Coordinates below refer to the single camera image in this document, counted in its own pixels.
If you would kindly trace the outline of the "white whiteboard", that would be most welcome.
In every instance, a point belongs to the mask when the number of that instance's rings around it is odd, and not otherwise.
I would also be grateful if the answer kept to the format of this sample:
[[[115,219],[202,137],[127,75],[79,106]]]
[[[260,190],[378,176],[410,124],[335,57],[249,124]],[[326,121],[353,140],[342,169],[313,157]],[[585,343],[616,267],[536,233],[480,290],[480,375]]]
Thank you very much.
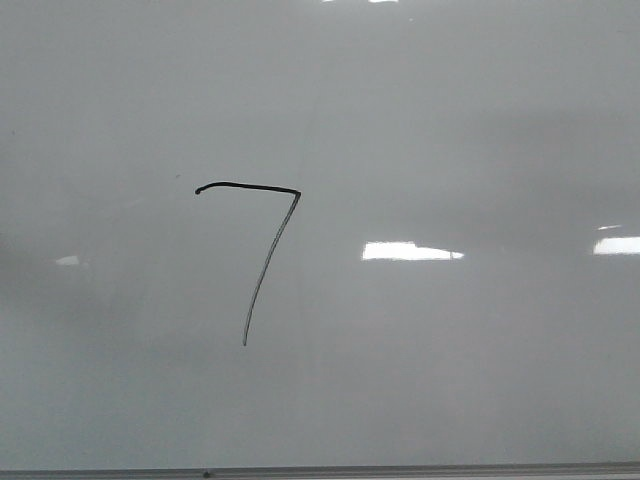
[[[639,457],[635,1],[5,1],[5,470]]]

